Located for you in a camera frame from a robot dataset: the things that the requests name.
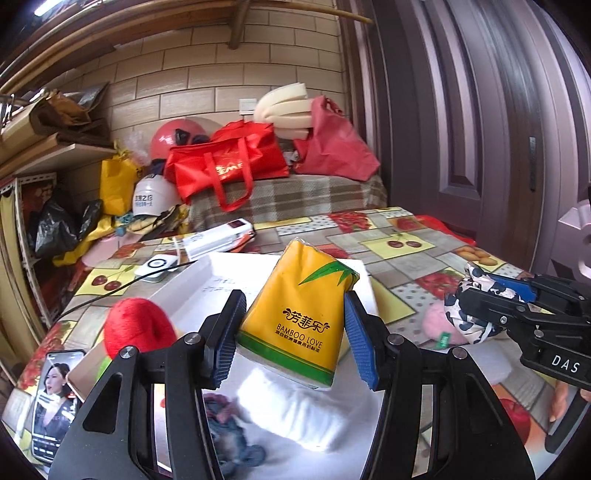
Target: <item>yellow bag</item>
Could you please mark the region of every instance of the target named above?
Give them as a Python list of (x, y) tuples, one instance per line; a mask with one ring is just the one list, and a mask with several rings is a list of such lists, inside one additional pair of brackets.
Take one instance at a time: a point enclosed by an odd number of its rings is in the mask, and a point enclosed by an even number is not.
[(344, 294), (359, 274), (293, 239), (248, 310), (240, 353), (310, 387), (329, 387), (344, 330)]
[(128, 150), (117, 153), (100, 164), (99, 197), (103, 213), (121, 216), (131, 210), (136, 182), (142, 177), (142, 168), (130, 160)]

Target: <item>pink plush toy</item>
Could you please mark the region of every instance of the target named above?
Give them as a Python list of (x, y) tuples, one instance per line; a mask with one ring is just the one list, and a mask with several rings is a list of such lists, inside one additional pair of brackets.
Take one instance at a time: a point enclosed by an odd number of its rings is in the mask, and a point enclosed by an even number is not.
[(432, 340), (439, 340), (442, 333), (449, 333), (449, 345), (465, 345), (466, 338), (448, 321), (443, 310), (443, 302), (436, 301), (425, 312), (423, 332)]

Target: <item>black cable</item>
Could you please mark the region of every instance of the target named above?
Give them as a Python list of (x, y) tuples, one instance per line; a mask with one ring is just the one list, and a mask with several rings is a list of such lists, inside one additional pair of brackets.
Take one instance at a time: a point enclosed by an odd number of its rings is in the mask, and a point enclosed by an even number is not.
[(116, 289), (114, 289), (114, 290), (111, 290), (110, 292), (107, 292), (107, 293), (105, 293), (105, 294), (103, 294), (103, 295), (101, 295), (101, 296), (99, 296), (99, 297), (97, 297), (97, 298), (95, 298), (95, 299), (90, 299), (90, 300), (87, 300), (87, 301), (85, 301), (85, 302), (83, 302), (83, 303), (80, 303), (79, 305), (76, 305), (74, 308), (72, 308), (72, 309), (70, 309), (70, 310), (66, 310), (64, 313), (62, 313), (62, 314), (61, 314), (61, 315), (60, 315), (60, 316), (59, 316), (59, 317), (56, 319), (56, 322), (57, 322), (58, 320), (60, 320), (61, 318), (65, 317), (66, 315), (68, 315), (69, 313), (75, 312), (76, 310), (78, 310), (78, 309), (81, 309), (82, 307), (86, 307), (87, 305), (90, 305), (91, 303), (93, 303), (93, 302), (95, 302), (95, 301), (97, 301), (97, 300), (100, 300), (100, 299), (107, 298), (107, 297), (109, 297), (110, 295), (113, 295), (113, 293), (117, 293), (119, 290), (123, 290), (124, 288), (127, 288), (127, 287), (129, 287), (130, 285), (133, 285), (135, 282), (137, 282), (137, 281), (139, 281), (139, 280), (142, 280), (143, 278), (149, 277), (150, 275), (154, 275), (154, 274), (156, 274), (156, 273), (160, 273), (160, 272), (166, 272), (166, 271), (168, 271), (168, 270), (171, 270), (171, 269), (173, 269), (173, 268), (186, 267), (187, 265), (194, 264), (196, 261), (197, 261), (197, 260), (193, 260), (193, 261), (191, 261), (191, 262), (185, 262), (185, 263), (181, 263), (180, 265), (173, 265), (172, 267), (166, 267), (166, 268), (162, 268), (162, 269), (160, 269), (160, 270), (156, 270), (156, 271), (154, 271), (154, 272), (146, 273), (146, 275), (142, 275), (141, 277), (134, 278), (132, 281), (130, 281), (130, 282), (127, 282), (125, 285), (121, 285), (120, 287), (118, 287), (118, 288), (116, 288)]

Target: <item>tile wall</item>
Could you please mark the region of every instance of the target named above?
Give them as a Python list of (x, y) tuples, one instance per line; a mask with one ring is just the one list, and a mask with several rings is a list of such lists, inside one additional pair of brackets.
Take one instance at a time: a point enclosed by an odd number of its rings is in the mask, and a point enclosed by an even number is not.
[[(313, 1), (332, 6), (332, 0)], [(294, 82), (305, 83), (310, 96), (327, 95), (347, 111), (336, 17), (252, 9), (237, 50), (228, 49), (229, 36), (227, 25), (210, 25), (143, 38), (62, 74), (50, 85), (75, 91), (110, 82), (93, 116), (108, 120), (113, 139), (139, 131), (146, 144), (173, 118), (197, 116), (212, 132), (242, 118), (240, 98), (259, 99)], [(66, 175), (80, 200), (96, 197), (96, 171), (97, 166), (87, 166)], [(84, 177), (91, 181), (80, 181)]]

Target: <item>red tote bag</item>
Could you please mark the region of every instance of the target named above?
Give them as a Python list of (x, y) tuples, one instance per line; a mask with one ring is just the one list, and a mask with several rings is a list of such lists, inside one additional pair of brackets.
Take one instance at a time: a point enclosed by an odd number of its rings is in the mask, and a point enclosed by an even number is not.
[[(250, 198), (254, 180), (289, 176), (271, 124), (231, 122), (211, 140), (170, 149), (164, 177), (177, 186), (185, 202), (191, 195), (213, 187), (221, 209), (233, 212)], [(229, 204), (222, 184), (230, 181), (244, 181), (246, 192)]]
[(378, 171), (379, 161), (339, 106), (321, 95), (312, 102), (311, 112), (312, 133), (306, 140), (294, 140), (300, 156), (295, 171), (369, 180)]

